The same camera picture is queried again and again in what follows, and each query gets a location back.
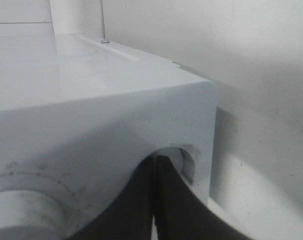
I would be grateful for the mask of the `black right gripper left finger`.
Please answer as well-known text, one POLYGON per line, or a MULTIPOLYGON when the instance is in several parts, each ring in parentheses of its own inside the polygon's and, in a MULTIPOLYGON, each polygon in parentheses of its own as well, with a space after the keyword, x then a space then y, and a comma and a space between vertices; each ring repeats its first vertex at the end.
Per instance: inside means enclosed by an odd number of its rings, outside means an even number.
POLYGON ((117 198, 70 240, 150 240, 154 206, 153 157, 134 170, 117 198))

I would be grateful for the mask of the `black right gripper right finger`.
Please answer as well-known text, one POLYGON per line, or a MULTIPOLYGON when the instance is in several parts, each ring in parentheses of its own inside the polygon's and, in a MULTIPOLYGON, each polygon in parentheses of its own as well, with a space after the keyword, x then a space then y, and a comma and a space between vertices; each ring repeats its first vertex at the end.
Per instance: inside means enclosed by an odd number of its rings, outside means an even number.
POLYGON ((232 177, 208 204, 183 181, 171 160, 155 164, 155 224, 160 240, 303 240, 303 214, 259 176, 232 177))

